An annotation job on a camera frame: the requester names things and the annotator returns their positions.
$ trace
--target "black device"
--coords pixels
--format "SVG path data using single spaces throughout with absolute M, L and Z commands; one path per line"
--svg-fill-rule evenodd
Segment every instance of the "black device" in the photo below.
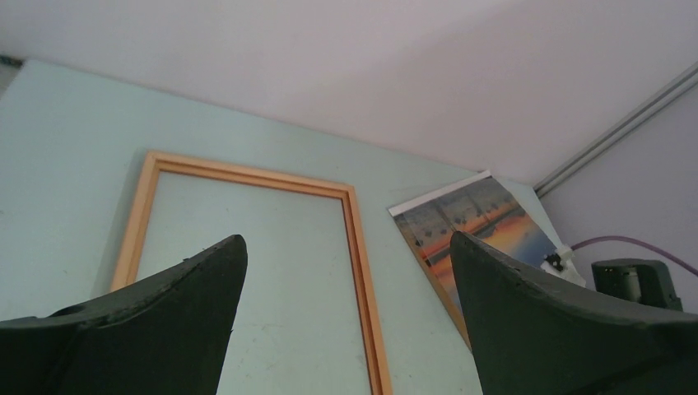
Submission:
M 0 393 L 214 395 L 247 270 L 231 236 L 47 318 L 0 323 Z
M 450 252 L 486 395 L 698 393 L 698 315 L 587 290 L 464 233 Z
M 667 265 L 645 259 L 612 259 L 591 265 L 596 291 L 648 306 L 683 311 Z

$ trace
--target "wooden frame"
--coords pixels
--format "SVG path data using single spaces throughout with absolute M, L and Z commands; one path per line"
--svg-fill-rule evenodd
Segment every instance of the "wooden frame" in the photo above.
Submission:
M 149 151 L 146 154 L 141 177 L 138 180 L 131 215 L 128 218 L 119 259 L 114 270 L 111 290 L 125 287 L 136 280 L 157 181 L 162 171 L 288 192 L 306 193 L 342 201 L 371 393 L 374 395 L 393 393 L 354 187 L 214 160 Z

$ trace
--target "photo of sunset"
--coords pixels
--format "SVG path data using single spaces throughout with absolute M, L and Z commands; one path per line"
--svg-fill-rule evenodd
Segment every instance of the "photo of sunset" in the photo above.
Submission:
M 431 274 L 437 280 L 432 284 L 442 287 L 444 292 L 437 290 L 437 293 L 442 299 L 443 295 L 448 296 L 443 302 L 455 305 L 458 311 L 462 310 L 449 256 L 449 243 L 455 231 L 475 235 L 510 257 L 535 267 L 540 267 L 544 257 L 555 252 L 555 245 L 541 228 L 491 176 L 412 207 L 408 203 L 404 211 L 391 209 L 395 223 L 427 276 Z

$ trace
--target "picture frame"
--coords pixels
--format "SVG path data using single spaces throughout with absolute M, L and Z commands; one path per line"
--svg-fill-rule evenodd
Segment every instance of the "picture frame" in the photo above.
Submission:
M 149 151 L 138 180 L 119 258 L 114 269 L 111 291 L 135 282 L 148 220 L 162 172 L 202 177 L 230 183 L 271 188 L 291 193 L 338 199 L 342 203 L 356 302 L 361 321 L 366 367 L 373 395 L 391 395 L 392 385 L 380 329 L 378 306 L 366 252 L 356 191 L 353 186 L 322 179 L 233 165 L 161 151 Z

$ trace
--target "canvas print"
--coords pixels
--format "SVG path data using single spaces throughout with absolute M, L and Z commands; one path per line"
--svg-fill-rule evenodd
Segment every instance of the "canvas print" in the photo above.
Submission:
M 427 276 L 434 276 L 461 314 L 449 242 L 456 231 L 475 235 L 523 263 L 540 267 L 555 252 L 548 239 L 514 196 L 488 172 L 452 184 L 389 209 Z

